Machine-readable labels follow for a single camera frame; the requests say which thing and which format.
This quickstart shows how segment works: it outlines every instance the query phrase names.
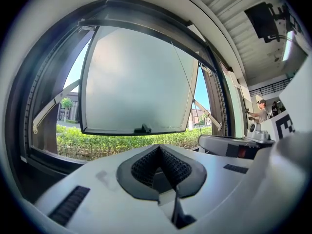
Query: tree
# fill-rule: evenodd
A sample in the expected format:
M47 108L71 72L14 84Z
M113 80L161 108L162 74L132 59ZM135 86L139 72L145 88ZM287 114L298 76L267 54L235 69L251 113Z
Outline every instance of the tree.
M67 110L69 110L73 106L73 102L69 98L63 98L61 103L62 103L62 107L65 108L64 122L66 122Z
M200 119L200 121L203 122L203 125L206 124L206 119L207 119L207 116L203 113L202 116L201 116L201 119Z
M191 109L191 113L189 116L189 130L192 131L194 128L194 123L193 123L193 109Z

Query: ceiling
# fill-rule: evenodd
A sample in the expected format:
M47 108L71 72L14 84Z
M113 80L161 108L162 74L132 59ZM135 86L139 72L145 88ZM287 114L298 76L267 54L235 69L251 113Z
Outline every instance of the ceiling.
M259 39L245 10L261 2L271 3L275 13L282 0L201 0L223 23L243 61L248 86L286 73L282 55L285 40L265 43ZM285 21L276 22L280 35L286 35Z

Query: ceiling light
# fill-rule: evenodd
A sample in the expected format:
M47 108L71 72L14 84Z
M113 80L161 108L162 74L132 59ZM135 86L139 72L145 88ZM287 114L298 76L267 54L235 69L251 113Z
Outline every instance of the ceiling light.
M287 60L289 57L289 53L291 52L292 39L293 39L293 31L290 31L287 33L287 41L286 41L283 61Z

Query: baseball cap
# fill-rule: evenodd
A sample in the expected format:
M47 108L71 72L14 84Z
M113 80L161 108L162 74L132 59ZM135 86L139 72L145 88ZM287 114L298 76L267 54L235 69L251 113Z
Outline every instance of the baseball cap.
M259 101L259 104L262 104L262 103L267 104L267 102L266 102L264 99L261 99L261 100Z

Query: bush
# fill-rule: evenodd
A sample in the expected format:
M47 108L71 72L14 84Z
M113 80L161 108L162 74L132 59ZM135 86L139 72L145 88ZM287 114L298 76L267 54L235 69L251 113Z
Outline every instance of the bush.
M64 133L66 131L66 127L57 124L57 134Z
M194 126L205 125L205 121L201 120L199 123L195 123Z
M211 127L201 129L202 134L211 135ZM198 146L199 129L188 129L182 133L149 136L96 136L84 135L76 127L57 125L58 154L93 160L152 144L171 144L183 148Z
M67 119L66 122L73 123L73 124L77 124L78 123L77 120L72 120L72 119Z

